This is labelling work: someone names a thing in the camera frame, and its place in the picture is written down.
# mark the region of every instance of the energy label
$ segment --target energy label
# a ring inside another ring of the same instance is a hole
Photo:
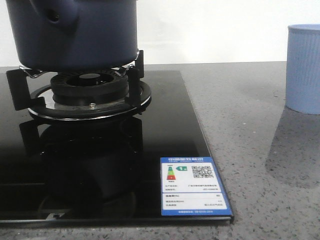
[[[161,158],[161,214],[231,215],[211,157]]]

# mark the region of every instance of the gas burner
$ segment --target gas burner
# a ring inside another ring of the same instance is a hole
[[[60,72],[50,85],[29,93],[27,77],[40,76],[32,69],[7,72],[16,110],[28,109],[33,118],[49,121],[88,121],[133,116],[151,101],[144,77],[143,51],[135,66],[95,71]]]
[[[70,106],[106,104],[124,98],[128,76],[115,70],[63,72],[51,81],[53,100]]]

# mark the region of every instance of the qr code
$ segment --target qr code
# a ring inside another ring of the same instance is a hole
[[[192,166],[193,177],[198,178],[213,178],[214,173],[210,166]]]

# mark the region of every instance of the dark blue pot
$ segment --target dark blue pot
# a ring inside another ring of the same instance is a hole
[[[107,69],[137,56],[136,0],[6,0],[20,62],[62,72]]]

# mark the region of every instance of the burner cap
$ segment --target burner cap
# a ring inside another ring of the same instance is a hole
[[[69,106],[105,104],[128,93],[128,77],[115,70],[62,72],[51,81],[53,100]]]

